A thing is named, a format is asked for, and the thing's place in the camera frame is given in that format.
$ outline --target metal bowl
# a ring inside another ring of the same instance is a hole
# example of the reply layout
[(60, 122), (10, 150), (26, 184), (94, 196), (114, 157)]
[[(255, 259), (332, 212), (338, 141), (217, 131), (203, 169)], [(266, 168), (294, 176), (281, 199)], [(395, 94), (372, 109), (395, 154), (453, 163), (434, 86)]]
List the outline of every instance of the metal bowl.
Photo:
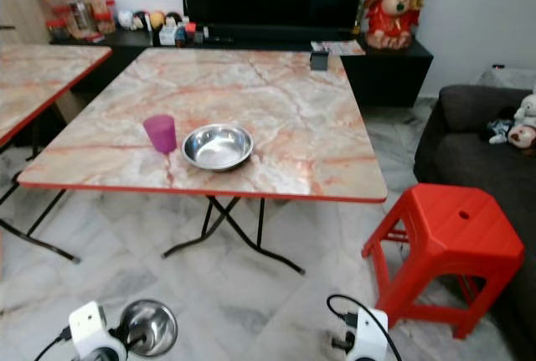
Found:
[(231, 124), (201, 126), (183, 141), (186, 159), (205, 170), (230, 170), (247, 159), (252, 151), (251, 135)]
[(157, 357), (167, 353), (178, 335), (177, 319), (159, 301), (133, 302), (121, 314), (120, 330), (124, 332), (129, 350), (142, 357)]

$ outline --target gray sofa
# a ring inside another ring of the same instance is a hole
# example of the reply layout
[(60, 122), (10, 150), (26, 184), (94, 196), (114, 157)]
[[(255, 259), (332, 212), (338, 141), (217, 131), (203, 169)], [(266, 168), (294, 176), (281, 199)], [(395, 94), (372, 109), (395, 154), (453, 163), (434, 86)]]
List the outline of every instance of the gray sofa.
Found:
[(453, 85), (441, 90), (415, 154), (420, 182), (479, 187), (499, 202), (525, 244), (525, 262), (493, 312), (520, 360), (536, 360), (536, 157), (478, 133), (531, 91)]

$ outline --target black tv cabinet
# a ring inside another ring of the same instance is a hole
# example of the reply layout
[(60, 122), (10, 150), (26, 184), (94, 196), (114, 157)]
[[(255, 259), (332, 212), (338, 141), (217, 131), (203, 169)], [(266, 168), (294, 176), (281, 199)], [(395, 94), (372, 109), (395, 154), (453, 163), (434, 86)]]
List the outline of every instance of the black tv cabinet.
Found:
[[(99, 68), (86, 76), (71, 90), (80, 94), (100, 93), (144, 49), (151, 38), (144, 31), (117, 30), (96, 44), (68, 39), (51, 44), (103, 45), (113, 54)], [(343, 56), (343, 63), (353, 94), (360, 106), (412, 106), (433, 60), (432, 54), (417, 40), (408, 49), (377, 50), (367, 46), (363, 35), (358, 37), (365, 49), (363, 56)], [(233, 43), (190, 44), (196, 49), (266, 49), (310, 51), (308, 42), (271, 40), (235, 40)]]

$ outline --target sofa cushion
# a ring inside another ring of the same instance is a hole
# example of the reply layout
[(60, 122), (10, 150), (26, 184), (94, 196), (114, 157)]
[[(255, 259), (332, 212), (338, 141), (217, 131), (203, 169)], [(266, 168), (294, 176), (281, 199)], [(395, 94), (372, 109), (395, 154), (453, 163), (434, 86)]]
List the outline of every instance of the sofa cushion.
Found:
[(476, 85), (452, 85), (441, 89), (440, 102), (446, 123), (454, 132), (479, 132), (497, 118), (504, 107), (517, 109), (530, 90)]
[[(482, 188), (498, 201), (525, 245), (523, 267), (504, 294), (520, 315), (536, 315), (536, 157), (457, 133), (441, 141), (434, 162), (447, 183)], [(524, 322), (536, 338), (536, 319)]]

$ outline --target gray floor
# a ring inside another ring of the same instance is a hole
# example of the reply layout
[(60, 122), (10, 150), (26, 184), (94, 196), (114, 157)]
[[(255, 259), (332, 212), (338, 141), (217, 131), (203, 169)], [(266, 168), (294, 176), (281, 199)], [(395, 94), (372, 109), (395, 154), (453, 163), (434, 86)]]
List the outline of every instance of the gray floor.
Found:
[[(178, 316), (178, 343), (162, 360), (344, 360), (328, 345), (330, 335), (342, 336), (345, 328), (327, 310), (326, 297), (338, 291), (374, 305), (374, 268), (359, 252), (385, 210), (416, 182), (413, 155), (432, 105), (426, 99), (410, 110), (363, 111), (389, 186), (386, 204), (267, 201), (265, 247), (305, 267), (305, 276), (251, 251), (226, 223), (203, 245), (161, 260), (172, 243), (199, 234), (207, 205), (202, 198), (65, 195), (36, 237), (80, 255), (81, 264), (3, 233), (0, 360), (33, 360), (67, 324), (69, 313), (90, 300), (100, 302), (115, 326), (121, 309), (143, 297), (166, 302)], [(7, 187), (27, 154), (4, 153), (0, 187)], [(21, 189), (0, 215), (28, 226), (53, 194)], [(240, 201), (233, 212), (249, 234), (255, 232), (257, 208), (258, 201)], [(386, 246), (393, 268), (405, 251)], [(420, 300), (456, 301), (437, 284)], [(490, 317), (466, 340), (454, 340), (446, 325), (424, 322), (400, 322), (391, 334), (404, 360), (511, 359)], [(73, 356), (66, 343), (43, 361)], [(388, 359), (394, 359), (391, 352)]]

